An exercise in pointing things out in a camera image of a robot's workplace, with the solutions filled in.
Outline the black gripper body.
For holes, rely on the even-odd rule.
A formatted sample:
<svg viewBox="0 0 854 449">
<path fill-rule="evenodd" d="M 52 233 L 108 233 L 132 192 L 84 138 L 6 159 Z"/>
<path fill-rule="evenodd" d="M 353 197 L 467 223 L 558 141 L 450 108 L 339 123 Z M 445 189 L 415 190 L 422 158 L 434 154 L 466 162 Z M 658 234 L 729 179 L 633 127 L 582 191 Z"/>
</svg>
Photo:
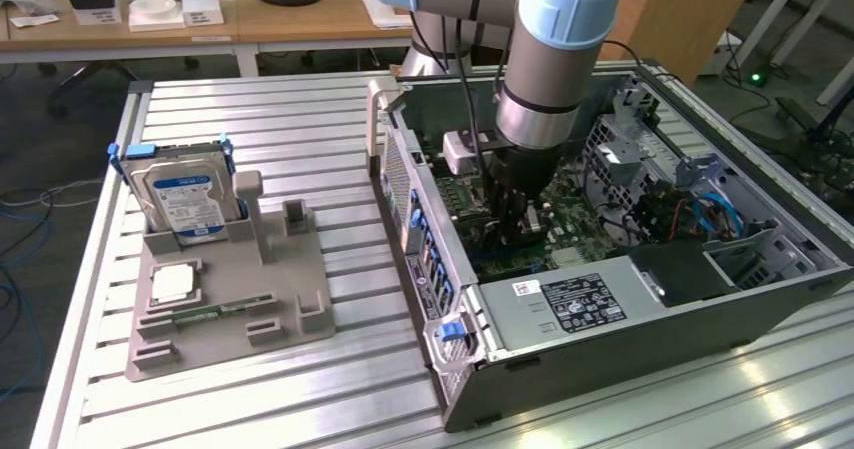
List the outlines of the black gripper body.
<svg viewBox="0 0 854 449">
<path fill-rule="evenodd" d="M 558 147 L 529 149 L 511 146 L 493 152 L 489 176 L 494 191 L 539 197 L 558 166 Z"/>
</svg>

